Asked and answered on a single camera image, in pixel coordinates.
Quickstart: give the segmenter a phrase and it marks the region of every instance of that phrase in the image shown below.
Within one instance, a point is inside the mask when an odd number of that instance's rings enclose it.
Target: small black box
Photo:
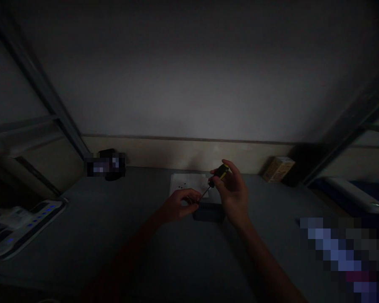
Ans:
[[[226,214],[222,204],[199,202],[199,208],[192,213],[196,221],[222,223]]]

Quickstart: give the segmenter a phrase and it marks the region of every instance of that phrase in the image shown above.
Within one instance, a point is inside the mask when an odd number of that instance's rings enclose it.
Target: right hand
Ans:
[[[239,169],[228,160],[222,160],[223,164],[229,166],[232,172],[227,172],[222,180],[214,176],[212,180],[220,193],[223,209],[227,218],[234,227],[241,227],[250,223],[248,218],[248,189],[240,174]]]

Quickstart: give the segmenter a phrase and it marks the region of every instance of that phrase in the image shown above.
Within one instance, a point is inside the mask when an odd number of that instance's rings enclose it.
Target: metal pole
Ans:
[[[55,123],[57,123],[80,157],[84,159],[89,150],[81,139],[76,125],[67,113],[60,97],[24,39],[19,26],[16,25],[16,22],[1,2],[0,40],[18,64],[49,113],[57,116],[57,119],[54,120]]]

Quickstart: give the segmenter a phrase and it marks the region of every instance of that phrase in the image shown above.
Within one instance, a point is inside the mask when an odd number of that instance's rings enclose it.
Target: beige wall trim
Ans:
[[[379,148],[350,147],[331,162],[319,177],[379,182]]]
[[[287,155],[293,145],[226,141],[177,140],[160,138],[122,138],[82,136],[88,149],[97,153],[115,148],[125,152],[127,165],[209,171],[233,161],[242,173],[257,174],[272,156]]]

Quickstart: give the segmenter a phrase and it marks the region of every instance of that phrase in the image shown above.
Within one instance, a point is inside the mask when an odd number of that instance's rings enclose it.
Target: gray desk surface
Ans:
[[[172,173],[127,169],[114,182],[82,178],[64,193],[68,208],[14,258],[0,263],[0,283],[78,293],[121,244],[167,198]],[[314,253],[300,247],[299,217],[334,217],[303,187],[289,188],[244,175],[253,225],[295,285],[311,302],[336,300],[337,290]],[[216,189],[209,200],[219,201]],[[160,228],[139,262],[129,292],[171,301],[255,301],[254,273],[243,245],[227,222],[192,216]]]

